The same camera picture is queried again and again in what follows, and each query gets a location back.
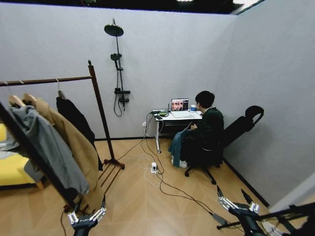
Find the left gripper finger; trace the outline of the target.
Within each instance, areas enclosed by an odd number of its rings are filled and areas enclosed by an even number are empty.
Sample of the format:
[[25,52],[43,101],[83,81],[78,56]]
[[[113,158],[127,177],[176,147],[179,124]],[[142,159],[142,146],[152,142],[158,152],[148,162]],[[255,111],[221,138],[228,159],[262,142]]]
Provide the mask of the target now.
[[77,216],[77,212],[80,209],[81,203],[82,203],[82,201],[79,200],[79,202],[75,205],[73,211],[71,211],[70,213],[67,214],[71,225],[75,225],[75,224],[79,223],[79,218]]
[[100,209],[98,209],[90,218],[90,222],[99,222],[106,214],[106,198],[103,196]]

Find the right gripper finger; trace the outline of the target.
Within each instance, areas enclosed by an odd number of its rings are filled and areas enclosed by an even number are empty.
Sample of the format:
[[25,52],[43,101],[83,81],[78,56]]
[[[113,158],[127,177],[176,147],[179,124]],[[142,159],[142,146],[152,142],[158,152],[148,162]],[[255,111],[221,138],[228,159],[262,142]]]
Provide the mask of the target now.
[[242,207],[241,210],[247,215],[258,215],[260,206],[258,203],[255,203],[253,199],[247,194],[243,189],[241,189],[243,197],[248,203],[246,207]]
[[224,209],[226,209],[227,211],[229,211],[230,209],[235,209],[234,203],[224,197],[218,185],[217,185],[217,195],[218,195],[218,202]]

